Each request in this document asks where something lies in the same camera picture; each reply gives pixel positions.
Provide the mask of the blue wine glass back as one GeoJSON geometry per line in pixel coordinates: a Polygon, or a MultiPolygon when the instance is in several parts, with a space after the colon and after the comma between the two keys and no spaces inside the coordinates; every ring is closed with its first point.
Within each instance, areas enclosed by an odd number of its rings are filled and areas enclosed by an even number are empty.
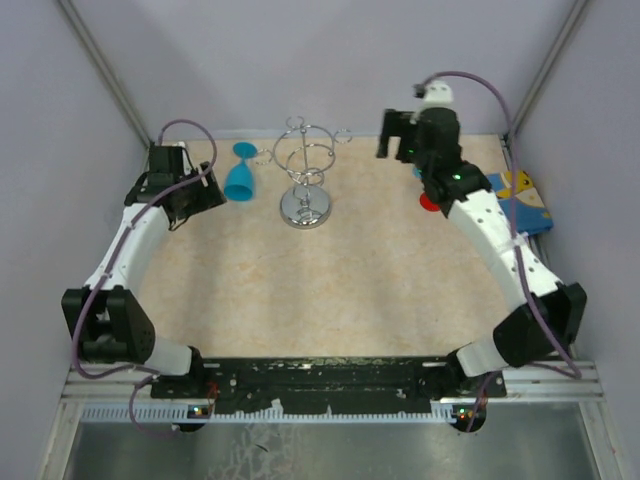
{"type": "Polygon", "coordinates": [[[257,148],[249,142],[237,142],[232,151],[239,161],[226,177],[224,194],[231,201],[250,201],[254,197],[255,181],[248,162],[257,155],[257,148]]]}

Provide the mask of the red wine glass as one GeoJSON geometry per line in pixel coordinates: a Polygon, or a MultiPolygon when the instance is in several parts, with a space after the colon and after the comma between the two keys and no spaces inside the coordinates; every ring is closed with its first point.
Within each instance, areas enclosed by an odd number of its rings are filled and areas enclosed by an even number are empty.
{"type": "Polygon", "coordinates": [[[440,207],[438,204],[432,202],[425,193],[422,193],[419,197],[419,203],[421,207],[429,212],[439,212],[440,207]]]}

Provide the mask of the blue pikachu cloth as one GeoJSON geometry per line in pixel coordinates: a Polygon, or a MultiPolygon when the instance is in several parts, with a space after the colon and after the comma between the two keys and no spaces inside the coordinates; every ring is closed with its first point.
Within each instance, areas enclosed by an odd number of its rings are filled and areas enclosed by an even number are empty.
{"type": "Polygon", "coordinates": [[[553,228],[553,219],[546,208],[531,177],[519,170],[515,181],[515,202],[511,201],[512,173],[510,171],[487,175],[504,214],[511,218],[516,211],[516,229],[520,234],[533,236],[553,228]]]}

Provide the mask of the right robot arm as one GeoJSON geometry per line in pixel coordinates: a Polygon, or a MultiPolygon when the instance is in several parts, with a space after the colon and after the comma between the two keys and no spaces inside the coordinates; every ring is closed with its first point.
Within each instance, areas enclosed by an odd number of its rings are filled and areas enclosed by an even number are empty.
{"type": "Polygon", "coordinates": [[[567,285],[531,251],[503,212],[479,167],[463,159],[457,114],[432,107],[414,115],[383,113],[376,155],[388,155],[396,137],[397,160],[413,164],[424,193],[475,247],[504,295],[509,315],[493,332],[447,355],[440,378],[456,394],[470,395],[482,376],[520,368],[557,353],[572,361],[587,295],[579,283],[567,285]]]}

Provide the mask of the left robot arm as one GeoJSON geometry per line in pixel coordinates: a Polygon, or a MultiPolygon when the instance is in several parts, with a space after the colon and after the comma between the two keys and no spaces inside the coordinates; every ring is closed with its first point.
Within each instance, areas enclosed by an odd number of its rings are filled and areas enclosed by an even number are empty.
{"type": "Polygon", "coordinates": [[[163,239],[225,201],[211,163],[195,165],[185,143],[150,148],[148,168],[125,197],[105,256],[82,287],[66,290],[61,299],[72,365],[83,378],[100,379],[86,367],[107,364],[108,375],[127,369],[149,374],[155,398],[194,397],[206,389],[199,350],[159,336],[137,294],[163,239]]]}

